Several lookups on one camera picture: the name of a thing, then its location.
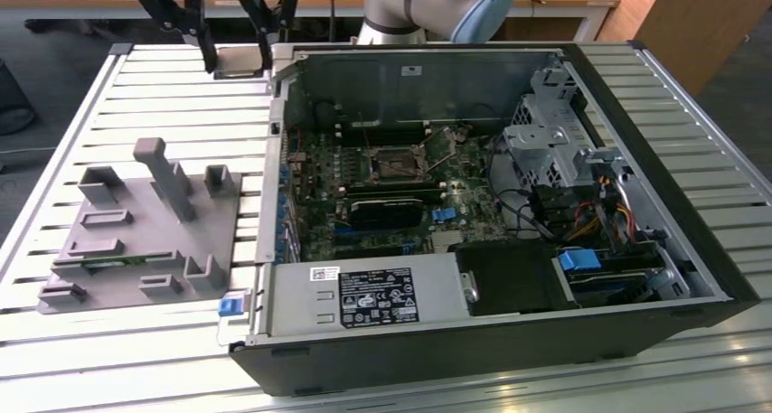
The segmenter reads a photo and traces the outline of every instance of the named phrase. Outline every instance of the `table leg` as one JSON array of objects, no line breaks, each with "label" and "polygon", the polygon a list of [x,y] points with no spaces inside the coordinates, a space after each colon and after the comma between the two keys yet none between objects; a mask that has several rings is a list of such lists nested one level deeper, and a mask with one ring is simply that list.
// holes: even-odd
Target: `table leg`
[{"label": "table leg", "polygon": [[603,6],[592,8],[588,11],[587,15],[580,19],[580,24],[578,25],[574,41],[576,42],[594,41],[594,38],[598,36],[598,32],[600,31],[600,26],[603,25],[607,11],[608,8]]}]

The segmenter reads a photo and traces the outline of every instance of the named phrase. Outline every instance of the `slotted metal table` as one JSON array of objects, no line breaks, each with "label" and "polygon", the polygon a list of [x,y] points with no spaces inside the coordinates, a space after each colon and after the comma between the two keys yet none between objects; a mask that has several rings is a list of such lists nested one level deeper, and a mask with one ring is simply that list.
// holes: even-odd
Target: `slotted metal table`
[{"label": "slotted metal table", "polygon": [[[264,80],[212,81],[181,45],[114,49],[0,249],[0,402],[14,411],[759,411],[772,408],[772,189],[647,51],[580,45],[762,303],[636,357],[276,399],[226,357],[244,326],[217,301],[75,314],[34,312],[81,201],[87,165],[148,176],[137,137],[160,136],[188,174],[244,174],[229,288],[253,282],[264,164]],[[588,110],[606,144],[611,138]]]}]

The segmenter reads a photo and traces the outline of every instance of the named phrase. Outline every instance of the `green circuit board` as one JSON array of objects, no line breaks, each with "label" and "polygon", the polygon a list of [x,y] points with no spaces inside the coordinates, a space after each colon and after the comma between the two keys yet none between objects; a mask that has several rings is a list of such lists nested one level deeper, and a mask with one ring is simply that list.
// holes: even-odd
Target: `green circuit board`
[{"label": "green circuit board", "polygon": [[[487,155],[484,142],[490,137],[457,137],[460,140],[448,143],[455,128],[435,126],[432,131],[436,136],[424,145],[344,147],[329,134],[303,135],[299,150],[299,144],[291,143],[303,261],[417,255],[444,251],[445,246],[437,246],[437,241],[495,240],[507,236],[480,161]],[[441,183],[441,200],[423,206],[415,227],[352,231],[345,221],[349,202],[341,186],[375,182]],[[435,221],[431,212],[447,208],[453,209],[453,217]]]}]

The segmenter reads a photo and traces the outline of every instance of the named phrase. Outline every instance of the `blue tab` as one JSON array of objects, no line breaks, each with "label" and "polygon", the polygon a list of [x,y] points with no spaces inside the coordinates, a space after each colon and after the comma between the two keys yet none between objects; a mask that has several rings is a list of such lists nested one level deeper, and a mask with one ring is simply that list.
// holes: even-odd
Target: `blue tab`
[{"label": "blue tab", "polygon": [[217,315],[236,316],[242,314],[242,298],[222,298],[218,301]]},{"label": "blue tab", "polygon": [[453,219],[455,218],[455,208],[448,207],[444,210],[441,210],[441,216],[445,220]]},{"label": "blue tab", "polygon": [[455,218],[455,208],[448,207],[441,210],[431,210],[432,221],[448,221]]},{"label": "blue tab", "polygon": [[591,249],[570,249],[558,257],[559,266],[563,271],[570,270],[596,270],[600,268],[600,261]]}]

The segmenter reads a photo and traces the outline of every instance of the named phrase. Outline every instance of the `wooden table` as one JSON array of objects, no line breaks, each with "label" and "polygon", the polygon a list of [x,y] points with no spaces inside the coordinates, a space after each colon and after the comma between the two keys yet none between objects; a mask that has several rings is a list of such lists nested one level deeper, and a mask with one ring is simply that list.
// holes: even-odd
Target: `wooden table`
[{"label": "wooden table", "polygon": [[[575,32],[576,41],[590,41],[596,35],[607,11],[618,0],[515,0],[510,17],[572,18],[580,23]],[[364,0],[335,0],[340,17],[360,17]],[[329,0],[299,0],[299,17],[327,16]],[[0,0],[0,16],[18,19],[130,19],[145,18],[146,14],[136,0]],[[209,0],[206,17],[242,17],[234,0]]]}]

